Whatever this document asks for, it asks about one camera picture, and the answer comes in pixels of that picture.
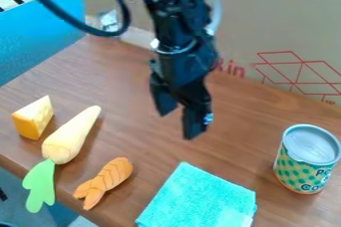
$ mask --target teal cloth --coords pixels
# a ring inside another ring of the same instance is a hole
[[[246,227],[255,192],[181,163],[137,219],[139,227]]]

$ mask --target tin can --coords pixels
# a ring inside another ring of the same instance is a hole
[[[340,157],[340,143],[332,133],[297,124],[284,132],[273,170],[289,190],[314,194],[324,188]]]

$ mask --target wall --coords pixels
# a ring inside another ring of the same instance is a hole
[[[84,19],[83,0],[53,0]],[[0,13],[0,86],[83,37],[37,1]]]

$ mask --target plush toy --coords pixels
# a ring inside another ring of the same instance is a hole
[[[23,187],[30,190],[26,201],[28,211],[38,212],[43,202],[50,206],[55,203],[55,164],[67,163],[76,157],[100,112],[98,106],[89,107],[45,139],[42,153],[46,160],[32,168],[23,180]]]
[[[78,186],[74,192],[77,199],[85,198],[83,208],[89,210],[100,202],[106,191],[116,186],[131,176],[133,165],[124,157],[119,157],[108,162],[94,178]]]

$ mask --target can label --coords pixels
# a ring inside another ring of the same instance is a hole
[[[296,161],[289,156],[285,145],[281,143],[273,169],[286,188],[298,193],[313,194],[324,188],[334,165],[335,163],[318,166]]]

